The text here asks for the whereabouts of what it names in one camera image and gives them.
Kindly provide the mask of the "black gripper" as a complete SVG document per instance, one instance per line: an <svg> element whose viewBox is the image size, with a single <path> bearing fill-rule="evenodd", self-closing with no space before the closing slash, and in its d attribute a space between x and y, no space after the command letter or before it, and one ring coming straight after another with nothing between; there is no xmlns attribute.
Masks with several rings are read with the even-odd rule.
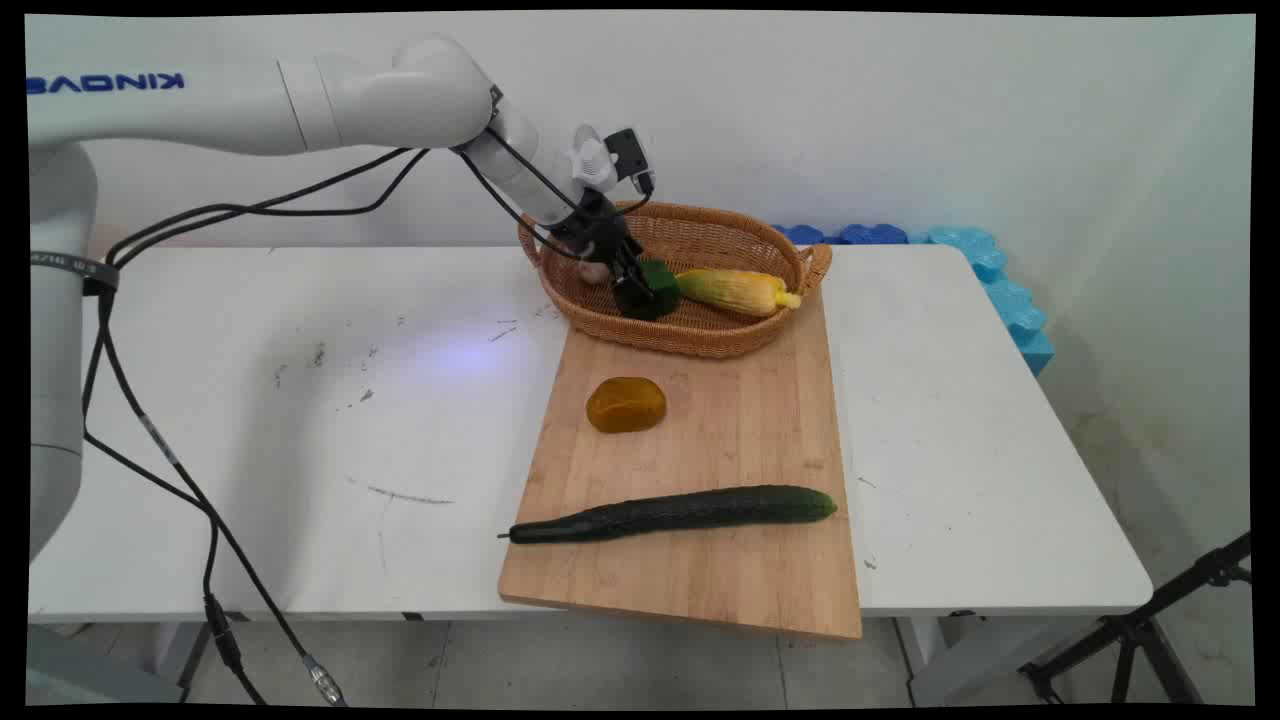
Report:
<svg viewBox="0 0 1280 720"><path fill-rule="evenodd" d="M614 297L635 297L636 275L644 274L644 247L634 238L626 213L595 190L586 190L580 204L585 213L575 211L548 231L580 260L607 264Z"/></svg>

